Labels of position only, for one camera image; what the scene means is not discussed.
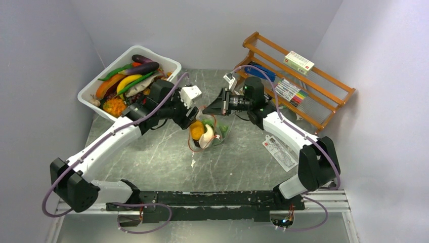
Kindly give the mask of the green napa cabbage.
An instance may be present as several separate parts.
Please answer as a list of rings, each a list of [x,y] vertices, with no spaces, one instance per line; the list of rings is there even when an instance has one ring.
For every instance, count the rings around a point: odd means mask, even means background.
[[[204,125],[209,125],[213,128],[215,138],[211,143],[213,146],[220,145],[226,139],[230,127],[221,121],[217,121],[215,117],[205,118],[202,120]]]

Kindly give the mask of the clear zip bag orange zipper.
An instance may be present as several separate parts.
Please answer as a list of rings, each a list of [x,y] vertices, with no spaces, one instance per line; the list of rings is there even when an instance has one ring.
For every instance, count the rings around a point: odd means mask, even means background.
[[[188,147],[192,152],[202,152],[210,147],[222,144],[227,138],[231,126],[216,118],[203,114],[206,106],[201,106],[196,121],[189,127]]]

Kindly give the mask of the white mushroom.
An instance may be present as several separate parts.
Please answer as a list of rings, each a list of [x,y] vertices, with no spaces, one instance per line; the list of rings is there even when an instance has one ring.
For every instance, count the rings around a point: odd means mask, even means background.
[[[206,149],[206,148],[210,147],[210,145],[212,144],[212,141],[215,137],[215,133],[214,133],[213,128],[208,124],[205,124],[204,126],[205,126],[205,133],[198,140],[199,146],[202,149]]]

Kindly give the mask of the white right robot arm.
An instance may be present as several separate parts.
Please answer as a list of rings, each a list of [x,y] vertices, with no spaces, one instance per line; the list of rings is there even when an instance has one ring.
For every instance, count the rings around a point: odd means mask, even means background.
[[[291,205],[294,196],[338,180],[340,167],[333,141],[327,136],[318,138],[309,134],[289,121],[267,101],[264,90],[259,77],[248,77],[244,80],[243,95],[234,95],[224,88],[202,112],[226,116],[232,111],[245,111],[250,122],[279,139],[297,155],[297,173],[277,185],[279,192],[273,196],[274,206],[284,210]]]

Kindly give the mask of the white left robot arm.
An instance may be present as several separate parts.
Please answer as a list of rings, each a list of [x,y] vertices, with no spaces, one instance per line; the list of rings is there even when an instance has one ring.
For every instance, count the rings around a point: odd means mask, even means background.
[[[54,192],[80,213],[93,204],[121,204],[132,211],[141,203],[140,190],[130,181],[107,182],[95,179],[95,174],[116,152],[136,141],[161,120],[171,119],[185,130],[195,121],[201,98],[197,86],[178,87],[158,79],[149,95],[141,96],[125,109],[116,122],[83,151],[67,161],[60,158],[50,164]]]

